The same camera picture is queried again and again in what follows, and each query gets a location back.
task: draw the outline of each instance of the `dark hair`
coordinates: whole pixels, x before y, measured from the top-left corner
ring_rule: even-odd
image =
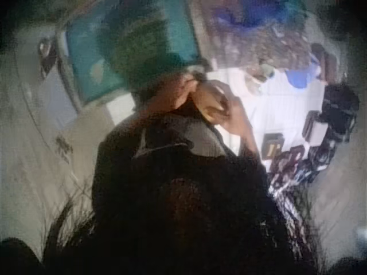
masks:
[[[54,274],[316,272],[309,259],[295,259],[284,218],[251,163],[177,154],[151,154],[136,164],[132,172],[140,165],[147,171],[116,184],[106,212],[91,214],[61,240],[72,209],[68,203],[50,228],[46,269]],[[158,165],[147,165],[154,162]]]

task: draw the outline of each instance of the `hand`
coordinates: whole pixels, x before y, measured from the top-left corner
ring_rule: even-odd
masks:
[[[240,98],[232,93],[228,84],[218,80],[212,80],[210,83],[224,92],[228,106],[225,111],[208,107],[208,115],[216,119],[229,133],[242,138],[247,137],[252,127]]]
[[[192,74],[171,74],[165,76],[157,95],[150,101],[155,112],[166,113],[178,109],[196,91],[198,81]]]

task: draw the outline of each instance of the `person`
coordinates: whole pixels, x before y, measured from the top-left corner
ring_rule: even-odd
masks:
[[[165,77],[100,144],[93,211],[67,231],[72,202],[65,206],[49,230],[42,272],[317,273],[313,259],[292,252],[240,99],[210,84],[227,106],[208,113],[241,137],[239,156],[191,101],[201,83],[192,74]]]

